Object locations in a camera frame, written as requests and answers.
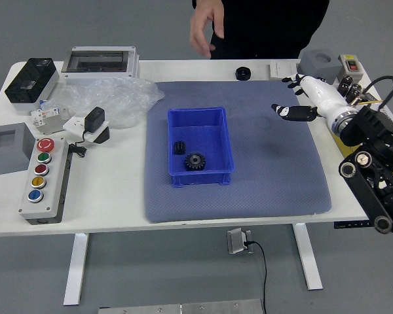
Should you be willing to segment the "person's right hand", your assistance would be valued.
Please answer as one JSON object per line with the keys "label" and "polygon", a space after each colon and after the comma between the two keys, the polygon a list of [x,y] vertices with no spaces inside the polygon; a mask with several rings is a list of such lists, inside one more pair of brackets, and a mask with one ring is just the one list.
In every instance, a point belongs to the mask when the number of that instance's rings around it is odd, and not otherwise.
{"label": "person's right hand", "polygon": [[204,30],[209,22],[214,23],[214,33],[224,39],[224,7],[222,1],[201,0],[196,1],[195,11],[190,21],[189,44],[205,58],[211,58],[215,46],[205,37]]}

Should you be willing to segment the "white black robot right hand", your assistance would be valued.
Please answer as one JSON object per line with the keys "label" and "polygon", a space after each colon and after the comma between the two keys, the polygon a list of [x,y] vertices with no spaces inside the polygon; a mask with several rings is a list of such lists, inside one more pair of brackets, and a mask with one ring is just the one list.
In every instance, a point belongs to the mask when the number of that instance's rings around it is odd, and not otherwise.
{"label": "white black robot right hand", "polygon": [[335,135],[340,135],[358,113],[358,109],[348,105],[332,85],[320,78],[296,74],[283,78],[282,82],[287,82],[289,88],[298,86],[299,89],[295,94],[305,94],[312,103],[311,107],[271,105],[271,108],[284,120],[311,122],[321,116],[327,119],[328,128]]}

